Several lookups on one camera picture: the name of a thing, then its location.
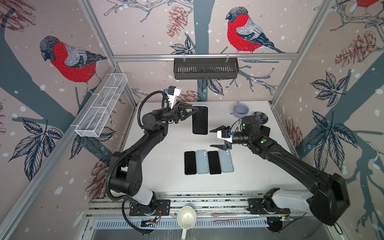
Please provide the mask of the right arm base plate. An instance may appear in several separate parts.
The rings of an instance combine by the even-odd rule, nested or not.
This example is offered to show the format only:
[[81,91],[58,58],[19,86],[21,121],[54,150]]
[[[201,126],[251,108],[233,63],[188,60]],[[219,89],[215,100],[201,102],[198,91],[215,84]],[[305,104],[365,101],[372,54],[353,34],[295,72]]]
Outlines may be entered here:
[[289,209],[280,209],[269,199],[248,199],[248,208],[252,215],[290,215]]

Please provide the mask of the black phone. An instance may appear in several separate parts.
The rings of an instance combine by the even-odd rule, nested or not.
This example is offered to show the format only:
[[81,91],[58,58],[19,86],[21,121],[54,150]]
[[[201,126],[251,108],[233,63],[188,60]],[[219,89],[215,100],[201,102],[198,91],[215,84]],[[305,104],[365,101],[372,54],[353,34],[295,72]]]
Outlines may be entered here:
[[208,161],[211,175],[219,175],[222,173],[218,151],[209,151]]
[[260,126],[260,130],[261,130],[261,135],[262,136],[266,136],[266,137],[270,136],[271,129],[269,127]]
[[185,175],[195,175],[197,173],[196,153],[188,151],[184,153]]
[[192,130],[195,135],[208,134],[208,116],[209,108],[207,106],[198,106],[198,111],[192,115]]

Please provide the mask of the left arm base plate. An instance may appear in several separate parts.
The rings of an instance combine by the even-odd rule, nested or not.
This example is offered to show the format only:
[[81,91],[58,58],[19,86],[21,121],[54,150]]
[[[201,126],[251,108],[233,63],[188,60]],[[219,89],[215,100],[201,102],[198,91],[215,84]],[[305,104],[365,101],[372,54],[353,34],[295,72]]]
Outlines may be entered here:
[[170,200],[156,200],[156,202],[152,201],[148,206],[142,204],[132,204],[129,215],[131,217],[168,216],[170,214],[170,208]]

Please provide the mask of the white phone case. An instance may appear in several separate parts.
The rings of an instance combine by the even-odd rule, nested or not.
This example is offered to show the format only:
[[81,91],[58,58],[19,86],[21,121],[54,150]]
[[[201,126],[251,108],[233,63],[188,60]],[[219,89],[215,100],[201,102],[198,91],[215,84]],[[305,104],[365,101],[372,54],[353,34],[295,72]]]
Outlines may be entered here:
[[221,171],[223,173],[232,173],[234,171],[234,166],[230,150],[219,150],[218,153]]

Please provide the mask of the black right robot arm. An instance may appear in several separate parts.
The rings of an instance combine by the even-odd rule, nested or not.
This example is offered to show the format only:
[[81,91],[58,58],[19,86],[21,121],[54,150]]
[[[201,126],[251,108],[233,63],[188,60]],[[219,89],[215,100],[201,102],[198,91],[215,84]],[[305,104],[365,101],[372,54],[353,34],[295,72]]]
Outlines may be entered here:
[[312,194],[307,199],[293,197],[278,201],[283,193],[275,189],[270,195],[280,209],[297,209],[312,213],[320,222],[333,226],[351,205],[345,179],[339,174],[330,175],[301,161],[286,151],[277,141],[270,138],[271,129],[263,126],[253,116],[241,119],[239,131],[233,132],[230,126],[220,126],[213,130],[225,144],[216,145],[221,150],[230,150],[233,144],[245,145],[253,154],[267,160],[298,180]]

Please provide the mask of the light blue phone case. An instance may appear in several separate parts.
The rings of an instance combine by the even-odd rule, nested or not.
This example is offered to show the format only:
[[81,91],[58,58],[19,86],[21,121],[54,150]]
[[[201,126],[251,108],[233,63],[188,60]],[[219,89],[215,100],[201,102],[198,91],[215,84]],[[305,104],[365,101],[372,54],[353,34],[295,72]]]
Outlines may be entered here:
[[210,172],[208,153],[206,150],[196,151],[196,166],[197,174],[208,174]]

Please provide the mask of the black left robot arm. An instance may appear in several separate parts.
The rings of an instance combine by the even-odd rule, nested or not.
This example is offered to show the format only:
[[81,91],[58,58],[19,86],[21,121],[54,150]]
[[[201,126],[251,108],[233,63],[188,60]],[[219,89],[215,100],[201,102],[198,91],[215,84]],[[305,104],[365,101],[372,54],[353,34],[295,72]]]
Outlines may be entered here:
[[[161,108],[142,115],[144,103],[156,94],[162,95]],[[130,148],[112,155],[106,179],[106,194],[110,200],[129,201],[146,215],[155,212],[156,194],[143,185],[142,162],[167,136],[169,124],[177,124],[198,112],[198,107],[178,102],[180,94],[180,89],[170,86],[149,94],[139,105],[137,120],[144,135]]]

